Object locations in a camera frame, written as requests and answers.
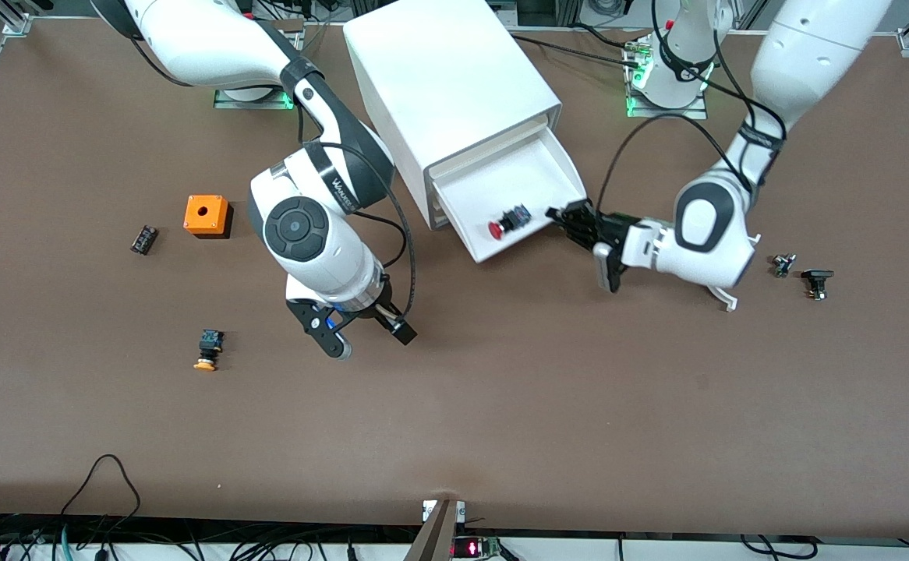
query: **table surface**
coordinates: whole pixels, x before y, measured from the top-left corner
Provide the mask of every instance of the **table surface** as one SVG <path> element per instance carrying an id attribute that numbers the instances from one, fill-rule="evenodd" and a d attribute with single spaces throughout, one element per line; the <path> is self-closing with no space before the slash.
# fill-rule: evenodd
<path id="1" fill-rule="evenodd" d="M 726 42 L 742 79 L 759 41 Z M 639 122 L 620 73 L 523 49 L 593 192 Z M 340 28 L 313 58 L 366 119 Z M 909 538 L 909 59 L 893 38 L 792 131 L 750 216 L 760 263 L 736 312 L 649 270 L 605 294 L 551 228 L 475 265 L 397 184 L 419 337 L 403 348 L 354 324 L 350 362 L 302 334 L 242 212 L 250 178 L 298 149 L 295 114 L 212 110 L 211 95 L 160 79 L 96 20 L 40 20 L 6 44 L 0 511 L 58 512 L 112 452 L 155 516 L 415 523 L 420 500 L 448 494 L 491 527 Z M 726 143 L 744 109 L 708 102 Z M 605 207 L 669 217 L 715 159 L 686 123 L 656 123 Z M 229 241 L 182 230 L 203 192 L 241 210 Z M 161 235 L 137 256 L 144 224 Z M 390 228 L 354 224 L 380 256 L 397 248 Z M 835 270 L 829 298 L 769 274 L 778 252 Z M 394 266 L 400 299 L 407 276 Z M 216 373 L 191 369 L 203 328 L 227 333 Z M 76 512 L 130 500 L 105 466 Z"/>

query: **brown tabletop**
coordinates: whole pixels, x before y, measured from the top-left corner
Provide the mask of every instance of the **brown tabletop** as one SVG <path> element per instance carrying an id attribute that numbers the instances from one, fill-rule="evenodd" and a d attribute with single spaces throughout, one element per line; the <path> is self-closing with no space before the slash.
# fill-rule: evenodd
<path id="1" fill-rule="evenodd" d="M 758 42 L 726 42 L 740 79 Z M 524 48 L 594 192 L 639 122 L 621 76 Z M 314 59 L 366 119 L 339 28 Z M 298 149 L 295 114 L 211 96 L 154 75 L 101 21 L 41 20 L 6 44 L 0 511 L 58 512 L 113 452 L 156 516 L 415 523 L 420 500 L 450 493 L 491 527 L 909 538 L 909 59 L 893 38 L 792 132 L 750 216 L 763 239 L 736 312 L 649 270 L 605 294 L 554 230 L 475 265 L 397 184 L 419 337 L 403 348 L 352 324 L 350 362 L 302 334 L 242 212 L 253 175 Z M 708 101 L 726 143 L 745 111 Z M 686 123 L 651 125 L 607 209 L 669 217 L 715 159 Z M 229 241 L 181 228 L 187 196 L 212 192 L 240 210 Z M 144 224 L 162 234 L 137 256 Z M 390 228 L 354 224 L 377 255 L 398 248 Z M 835 270 L 828 299 L 773 277 L 762 260 L 778 252 Z M 393 269 L 400 301 L 408 272 Z M 191 369 L 203 328 L 227 333 L 216 373 Z M 106 466 L 76 512 L 130 500 Z"/>

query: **white box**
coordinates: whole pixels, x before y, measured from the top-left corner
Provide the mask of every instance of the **white box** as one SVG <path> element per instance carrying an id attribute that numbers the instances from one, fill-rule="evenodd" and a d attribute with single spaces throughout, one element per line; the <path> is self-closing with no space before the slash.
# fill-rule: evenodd
<path id="1" fill-rule="evenodd" d="M 400 0 L 344 25 L 370 120 L 423 219 L 450 221 L 476 262 L 584 199 L 552 134 L 561 111 L 484 0 Z M 523 205 L 532 221 L 497 241 L 490 221 Z"/>

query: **robotic arm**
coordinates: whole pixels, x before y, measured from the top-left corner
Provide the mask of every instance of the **robotic arm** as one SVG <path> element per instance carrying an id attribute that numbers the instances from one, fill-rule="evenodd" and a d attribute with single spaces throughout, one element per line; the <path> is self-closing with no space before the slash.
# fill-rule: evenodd
<path id="1" fill-rule="evenodd" d="M 746 214 L 787 131 L 846 74 L 889 6 L 890 0 L 783 4 L 752 69 L 754 98 L 769 111 L 750 109 L 727 150 L 732 166 L 721 160 L 689 182 L 676 198 L 673 223 L 619 213 L 597 217 L 589 202 L 550 210 L 569 238 L 593 250 L 601 285 L 617 291 L 629 266 L 709 288 L 738 284 L 754 255 Z M 710 26 L 699 30 L 702 37 L 712 33 Z"/>
<path id="2" fill-rule="evenodd" d="M 248 201 L 254 231 L 288 274 L 288 308 L 333 358 L 350 356 L 340 330 L 358 317 L 376 319 L 408 344 L 416 332 L 391 302 L 382 263 L 344 220 L 386 196 L 393 161 L 316 66 L 270 24 L 243 17 L 224 0 L 91 2 L 122 35 L 145 40 L 185 83 L 274 85 L 292 93 L 322 134 L 253 178 Z"/>

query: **orange box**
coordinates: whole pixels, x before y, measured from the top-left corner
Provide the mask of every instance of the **orange box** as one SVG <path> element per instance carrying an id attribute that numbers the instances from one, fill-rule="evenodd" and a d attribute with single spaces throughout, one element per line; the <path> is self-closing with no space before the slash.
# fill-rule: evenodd
<path id="1" fill-rule="evenodd" d="M 195 238 L 229 238 L 233 207 L 223 195 L 191 195 L 184 209 L 184 230 Z"/>

